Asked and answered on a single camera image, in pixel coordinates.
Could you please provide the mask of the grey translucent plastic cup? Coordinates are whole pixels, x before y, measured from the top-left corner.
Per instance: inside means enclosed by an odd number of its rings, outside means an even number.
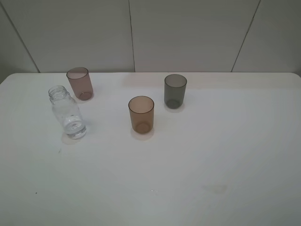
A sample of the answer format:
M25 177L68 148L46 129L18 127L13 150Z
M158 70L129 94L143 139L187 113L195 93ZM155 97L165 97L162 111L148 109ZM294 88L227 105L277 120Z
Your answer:
M182 106L187 79L180 74L170 74L164 79L164 102L170 109Z

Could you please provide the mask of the pink translucent plastic cup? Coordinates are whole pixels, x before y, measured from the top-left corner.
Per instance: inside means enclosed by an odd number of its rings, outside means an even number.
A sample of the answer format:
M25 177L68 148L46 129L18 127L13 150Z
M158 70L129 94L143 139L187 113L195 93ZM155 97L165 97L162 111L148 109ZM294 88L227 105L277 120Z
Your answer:
M87 101L93 97L94 91L87 68L72 68L66 73L66 77L77 99Z

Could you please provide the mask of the orange translucent plastic cup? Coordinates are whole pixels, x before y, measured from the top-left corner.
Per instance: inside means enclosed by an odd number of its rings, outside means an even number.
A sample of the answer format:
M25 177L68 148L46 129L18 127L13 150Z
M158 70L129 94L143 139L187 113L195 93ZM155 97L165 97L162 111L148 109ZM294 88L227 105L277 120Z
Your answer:
M128 103L132 129L146 134L153 129L154 101L147 96L136 96Z

